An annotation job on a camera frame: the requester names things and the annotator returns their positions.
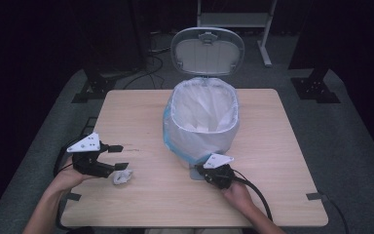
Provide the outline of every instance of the gray carpet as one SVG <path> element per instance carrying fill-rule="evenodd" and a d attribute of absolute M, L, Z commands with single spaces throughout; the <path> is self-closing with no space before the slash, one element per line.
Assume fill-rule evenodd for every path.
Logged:
<path fill-rule="evenodd" d="M 287 70 L 297 37 L 271 36 L 267 43 L 273 67 L 266 68 L 255 47 L 256 37 L 244 36 L 243 66 L 223 79 L 235 88 L 271 88 L 278 91 L 317 188 L 341 210 L 351 233 L 374 233 L 374 142 L 357 115 L 339 77 L 329 71 L 325 83 L 341 100 L 317 104 L 300 100 L 291 77 L 307 77 L 312 70 Z M 169 45 L 169 36 L 155 37 L 155 48 Z M 169 53 L 157 55 L 163 67 L 154 75 L 132 82 L 128 89 L 172 89 L 190 75 L 177 72 Z M 160 65 L 149 59 L 149 70 Z M 117 81 L 122 89 L 143 74 Z M 79 135 L 89 117 L 97 116 L 102 100 L 71 103 L 86 81 L 80 70 L 73 75 L 48 115 L 41 130 L 0 201 L 0 233 L 20 233 L 42 192 L 52 179 L 59 149 Z M 342 218 L 330 202 L 324 203 L 329 223 L 324 227 L 284 227 L 287 233 L 345 233 Z M 96 228 L 96 233 L 122 233 L 116 228 Z"/>

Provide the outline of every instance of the forearm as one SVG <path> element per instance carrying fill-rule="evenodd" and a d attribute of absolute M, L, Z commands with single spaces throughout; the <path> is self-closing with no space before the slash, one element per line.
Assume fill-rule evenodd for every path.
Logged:
<path fill-rule="evenodd" d="M 32 217 L 23 230 L 23 234 L 53 233 L 57 208 L 62 195 L 62 191 L 53 189 L 50 186 L 42 195 Z"/>
<path fill-rule="evenodd" d="M 250 206 L 242 210 L 242 214 L 260 234 L 284 233 L 255 206 Z"/>

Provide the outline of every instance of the person's left hand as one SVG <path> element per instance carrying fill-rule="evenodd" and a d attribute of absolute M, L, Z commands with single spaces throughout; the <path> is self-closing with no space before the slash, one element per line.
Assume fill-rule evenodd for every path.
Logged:
<path fill-rule="evenodd" d="M 81 173 L 76 171 L 71 164 L 72 164 L 72 156 L 69 157 L 65 163 L 65 166 L 68 166 L 68 165 L 70 166 L 61 170 L 56 175 L 53 182 L 51 183 L 51 187 L 53 189 L 56 189 L 57 191 L 62 191 L 62 192 L 67 191 L 81 184 L 86 179 L 95 178 L 95 176 L 92 176 L 92 175 L 82 175 Z"/>

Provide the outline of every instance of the hand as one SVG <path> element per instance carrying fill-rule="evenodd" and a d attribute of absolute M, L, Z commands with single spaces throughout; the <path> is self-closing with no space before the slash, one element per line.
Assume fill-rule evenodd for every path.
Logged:
<path fill-rule="evenodd" d="M 221 193 L 226 200 L 234 208 L 244 213 L 245 209 L 254 207 L 253 201 L 251 200 L 250 193 L 247 190 L 245 184 L 232 181 L 232 184 L 227 189 L 222 189 Z"/>
<path fill-rule="evenodd" d="M 72 164 L 72 157 L 69 157 L 66 160 L 65 166 Z M 89 178 L 95 178 L 92 175 L 82 175 L 81 173 L 77 172 L 73 166 L 69 166 L 61 170 L 56 177 L 54 178 L 53 182 L 51 183 L 50 187 L 55 189 L 56 191 L 67 191 L 79 184 L 81 184 L 84 180 Z"/>

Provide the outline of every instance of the trash bin lid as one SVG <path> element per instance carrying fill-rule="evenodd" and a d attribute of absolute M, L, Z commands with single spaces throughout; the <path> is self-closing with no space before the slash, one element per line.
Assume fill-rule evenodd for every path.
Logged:
<path fill-rule="evenodd" d="M 217 27 L 191 27 L 171 41 L 171 57 L 181 72 L 202 75 L 230 75 L 239 69 L 244 42 L 233 31 Z"/>

